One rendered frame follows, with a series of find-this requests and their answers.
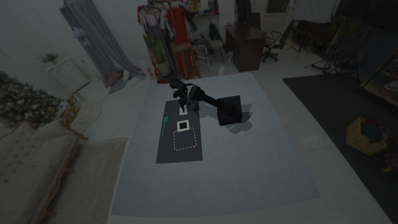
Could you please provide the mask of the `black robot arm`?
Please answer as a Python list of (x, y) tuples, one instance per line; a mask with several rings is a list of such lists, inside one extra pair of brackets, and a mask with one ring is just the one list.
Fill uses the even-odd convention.
[[(198, 87), (198, 86), (196, 86), (196, 85), (194, 85), (192, 83), (185, 84), (184, 82), (180, 82), (178, 80), (178, 78), (176, 78), (176, 77), (172, 78), (171, 80), (169, 80), (169, 82), (170, 82), (170, 87), (171, 88), (174, 88), (174, 89), (177, 88), (178, 89), (177, 91), (175, 91), (173, 93), (173, 97), (174, 98), (177, 98), (178, 96), (181, 97), (180, 93), (178, 93), (178, 91), (182, 91), (182, 93), (184, 94), (185, 97), (187, 97), (187, 98), (189, 98), (189, 99), (191, 99), (193, 101), (194, 100), (196, 100), (196, 101), (205, 101), (205, 102), (207, 102), (207, 103), (209, 103), (209, 104), (211, 104), (213, 106), (216, 106), (216, 107), (220, 108), (220, 111), (222, 111), (225, 116), (232, 117), (232, 114), (233, 114), (233, 112), (234, 112), (234, 110), (236, 108), (235, 105), (233, 105), (231, 103), (227, 103), (227, 102), (221, 103), (220, 101), (218, 101), (218, 100), (206, 95), (205, 92), (202, 89), (200, 89), (200, 87)], [(184, 90), (185, 90), (186, 86), (191, 86), (191, 85), (193, 85), (193, 86), (192, 86), (192, 88), (191, 88), (191, 90), (190, 90), (190, 92), (188, 94), (188, 96), (189, 96), (188, 97), (186, 95), (186, 93), (184, 92)]]

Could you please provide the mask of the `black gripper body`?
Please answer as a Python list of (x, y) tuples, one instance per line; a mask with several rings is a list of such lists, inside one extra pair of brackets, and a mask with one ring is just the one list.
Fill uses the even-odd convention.
[[(188, 91), (188, 88), (186, 87), (184, 92), (187, 93), (187, 91)], [(178, 100), (178, 104), (180, 104), (180, 105), (186, 104), (187, 100), (186, 100), (184, 94), (182, 93), (182, 91), (178, 91), (178, 93), (180, 93), (180, 96), (181, 96), (181, 98)]]

